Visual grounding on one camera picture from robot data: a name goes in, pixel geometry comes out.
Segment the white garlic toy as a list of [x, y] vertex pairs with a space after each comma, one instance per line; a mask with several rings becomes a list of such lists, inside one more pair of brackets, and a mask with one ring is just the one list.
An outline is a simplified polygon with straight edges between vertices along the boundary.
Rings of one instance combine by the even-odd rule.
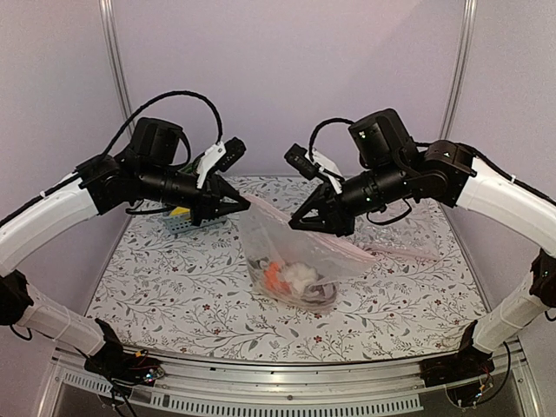
[[302, 294], [317, 282], [318, 274], [305, 263], [286, 265], [281, 272], [283, 280], [291, 287], [292, 293]]

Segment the orange pepper toy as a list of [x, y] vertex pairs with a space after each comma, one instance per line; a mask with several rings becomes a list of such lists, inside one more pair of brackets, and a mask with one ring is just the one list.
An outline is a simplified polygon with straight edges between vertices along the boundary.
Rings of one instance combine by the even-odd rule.
[[264, 288], [274, 295], [291, 295], [289, 284], [281, 278], [281, 267], [277, 262], [270, 262], [264, 270]]

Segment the dark red apple toy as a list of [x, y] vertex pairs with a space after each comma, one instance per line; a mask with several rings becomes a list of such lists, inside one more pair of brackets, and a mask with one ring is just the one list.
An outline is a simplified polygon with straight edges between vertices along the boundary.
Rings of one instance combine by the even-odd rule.
[[338, 286], [335, 282], [316, 283], [304, 289], [301, 299], [309, 304], [327, 305], [337, 297]]

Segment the white daikon radish toy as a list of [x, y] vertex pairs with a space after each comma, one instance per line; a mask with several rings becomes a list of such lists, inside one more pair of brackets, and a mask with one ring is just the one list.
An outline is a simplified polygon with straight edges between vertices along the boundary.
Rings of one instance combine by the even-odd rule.
[[254, 285], [261, 288], [266, 287], [266, 273], [268, 272], [269, 266], [270, 261], [267, 257], [247, 259], [248, 275]]

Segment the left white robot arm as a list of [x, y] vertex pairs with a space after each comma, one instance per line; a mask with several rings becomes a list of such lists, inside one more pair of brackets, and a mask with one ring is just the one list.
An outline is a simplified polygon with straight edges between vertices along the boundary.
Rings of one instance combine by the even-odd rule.
[[244, 142], [237, 137], [217, 141], [198, 157], [192, 172], [184, 173], [173, 161], [179, 143], [187, 141], [182, 127], [143, 117], [117, 155], [83, 162], [21, 213], [2, 220], [2, 325], [37, 331], [94, 358], [109, 376], [123, 376], [129, 358], [110, 325], [51, 300], [17, 268], [67, 230], [123, 203], [152, 201], [168, 209], [186, 208], [195, 227], [247, 210], [249, 201], [221, 176], [244, 155]]

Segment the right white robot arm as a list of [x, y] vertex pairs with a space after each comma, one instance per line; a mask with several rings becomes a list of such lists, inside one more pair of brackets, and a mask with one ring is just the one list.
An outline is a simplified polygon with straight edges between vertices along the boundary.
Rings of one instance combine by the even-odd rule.
[[291, 228], [349, 236], [360, 215], [384, 212], [397, 201], [433, 200], [490, 220], [537, 249], [517, 288], [463, 331], [449, 371], [466, 379], [483, 358], [554, 308], [555, 202], [470, 145], [415, 141], [394, 109], [343, 124], [357, 148], [358, 175], [340, 174], [313, 142], [286, 152], [286, 162], [299, 174], [320, 180], [291, 215]]

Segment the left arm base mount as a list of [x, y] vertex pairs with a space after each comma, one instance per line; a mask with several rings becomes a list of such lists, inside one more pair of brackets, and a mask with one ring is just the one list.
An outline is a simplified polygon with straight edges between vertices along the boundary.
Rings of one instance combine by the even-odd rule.
[[89, 354], [84, 363], [88, 372], [99, 374], [106, 380], [119, 381], [125, 385], [152, 387], [165, 375], [162, 363], [149, 356], [147, 349], [126, 353], [111, 326], [100, 319], [95, 323], [103, 333], [103, 345], [95, 354]]

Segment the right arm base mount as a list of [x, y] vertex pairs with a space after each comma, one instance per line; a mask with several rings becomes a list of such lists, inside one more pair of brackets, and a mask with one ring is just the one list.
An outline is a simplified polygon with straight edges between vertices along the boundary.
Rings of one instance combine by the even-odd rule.
[[[466, 327], [455, 353], [419, 362], [420, 377], [426, 387], [446, 385], [483, 375], [489, 379], [494, 370], [493, 354], [485, 354], [473, 347], [473, 331], [476, 325], [477, 321], [473, 321]], [[484, 383], [475, 381], [449, 388], [447, 397], [456, 407], [474, 407], [478, 405], [484, 389]]]

